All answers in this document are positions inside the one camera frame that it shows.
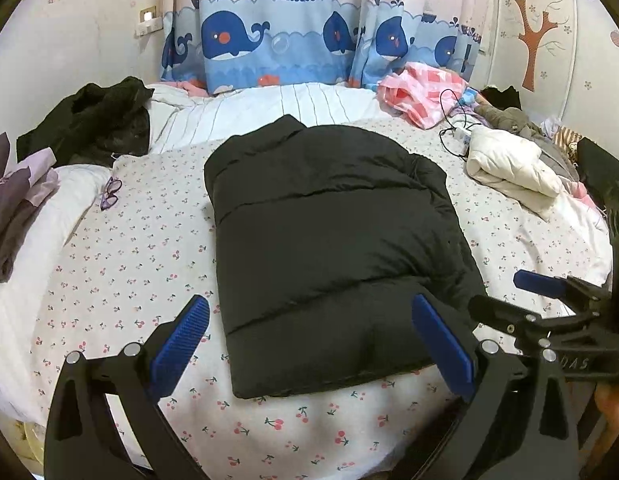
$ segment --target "striped fabric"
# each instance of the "striped fabric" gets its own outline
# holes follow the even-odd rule
[[[583,136],[574,130],[561,126],[554,136],[554,144],[567,153],[569,160],[576,163],[576,147]]]

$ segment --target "power strip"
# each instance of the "power strip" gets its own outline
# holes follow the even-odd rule
[[[457,126],[456,130],[454,130],[454,139],[463,143],[463,155],[467,154],[469,150],[469,142],[471,140],[471,131],[463,128],[462,126]]]

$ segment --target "white jacket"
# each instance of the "white jacket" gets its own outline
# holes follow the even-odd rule
[[[470,177],[518,200],[544,220],[563,190],[531,140],[482,125],[471,130],[466,169]]]

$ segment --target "metal screw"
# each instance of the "metal screw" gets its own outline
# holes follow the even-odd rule
[[[128,357],[134,357],[141,353],[141,345],[138,343],[129,343],[123,348],[123,353]]]
[[[78,363],[79,359],[80,359],[80,352],[77,352],[76,350],[73,352],[70,352],[68,356],[65,358],[65,360],[67,361],[69,365]]]
[[[488,354],[495,354],[498,352],[498,343],[496,341],[492,341],[491,339],[485,339],[480,347]]]
[[[556,360],[556,352],[554,352],[551,348],[545,348],[543,350],[543,358],[545,361],[553,363]]]

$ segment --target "blue gripper pad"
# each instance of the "blue gripper pad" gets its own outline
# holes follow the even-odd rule
[[[529,272],[529,270],[516,272],[513,276],[513,284],[516,288],[555,300],[563,298],[566,294],[565,282],[561,278],[551,278],[543,274]]]
[[[176,328],[150,365],[149,393],[158,402],[169,397],[210,323],[210,306],[202,296],[190,300],[175,320]]]
[[[469,402],[475,391],[472,361],[422,294],[412,301],[412,325],[438,366],[448,388]]]

